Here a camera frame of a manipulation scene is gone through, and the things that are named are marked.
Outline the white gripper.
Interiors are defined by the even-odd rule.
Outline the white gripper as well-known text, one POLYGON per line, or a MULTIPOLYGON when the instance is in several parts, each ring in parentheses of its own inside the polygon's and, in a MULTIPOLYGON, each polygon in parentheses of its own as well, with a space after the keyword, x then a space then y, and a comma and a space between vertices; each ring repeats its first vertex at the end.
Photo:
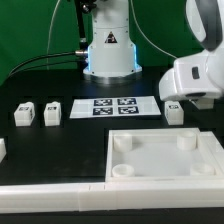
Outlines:
POLYGON ((209 77, 206 50, 191 56, 178 58, 159 82, 161 101, 218 99, 223 90, 209 77))

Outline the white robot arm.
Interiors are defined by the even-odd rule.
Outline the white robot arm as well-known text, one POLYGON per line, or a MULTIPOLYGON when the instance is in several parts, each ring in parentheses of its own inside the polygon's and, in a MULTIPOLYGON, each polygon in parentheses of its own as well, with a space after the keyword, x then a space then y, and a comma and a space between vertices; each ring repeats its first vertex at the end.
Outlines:
MULTIPOLYGON (((84 74, 103 83, 130 78, 142 70, 129 37, 132 0, 94 1, 84 74)), ((160 99, 218 99, 224 96, 224 0, 186 0, 186 18, 203 51, 174 61, 159 82, 160 99)))

